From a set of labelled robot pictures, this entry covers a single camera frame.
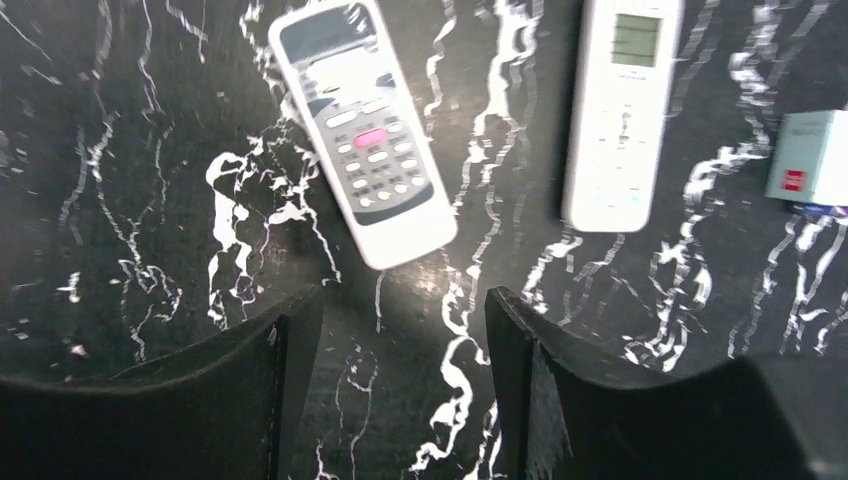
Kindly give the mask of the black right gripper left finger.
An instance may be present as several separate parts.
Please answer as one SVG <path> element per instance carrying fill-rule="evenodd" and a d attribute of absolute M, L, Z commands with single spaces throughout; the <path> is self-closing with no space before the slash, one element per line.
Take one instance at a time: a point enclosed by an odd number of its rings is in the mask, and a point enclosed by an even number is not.
<path fill-rule="evenodd" d="M 106 380 L 1 380 L 5 479 L 286 479 L 323 326 L 309 285 Z"/>

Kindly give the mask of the white remote control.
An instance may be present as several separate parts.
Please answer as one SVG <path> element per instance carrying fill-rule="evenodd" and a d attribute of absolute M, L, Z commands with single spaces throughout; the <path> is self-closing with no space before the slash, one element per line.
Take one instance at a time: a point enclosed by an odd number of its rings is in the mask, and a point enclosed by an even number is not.
<path fill-rule="evenodd" d="M 685 4 L 583 5 L 562 217 L 589 233 L 632 233 L 651 214 Z"/>

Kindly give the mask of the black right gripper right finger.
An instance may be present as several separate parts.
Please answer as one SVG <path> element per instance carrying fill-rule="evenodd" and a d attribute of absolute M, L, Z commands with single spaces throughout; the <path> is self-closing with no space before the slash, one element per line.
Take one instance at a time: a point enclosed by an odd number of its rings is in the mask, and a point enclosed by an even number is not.
<path fill-rule="evenodd" d="M 678 379 L 605 352 L 505 287 L 485 302 L 511 479 L 843 479 L 847 362 L 745 356 Z"/>

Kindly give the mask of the small grey remote control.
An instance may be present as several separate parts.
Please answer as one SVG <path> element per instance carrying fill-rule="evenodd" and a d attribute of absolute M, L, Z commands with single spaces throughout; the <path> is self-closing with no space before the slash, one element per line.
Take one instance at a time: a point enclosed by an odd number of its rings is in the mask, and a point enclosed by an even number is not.
<path fill-rule="evenodd" d="M 385 270 L 452 241 L 458 224 L 375 1 L 319 1 L 268 41 L 366 265 Z"/>

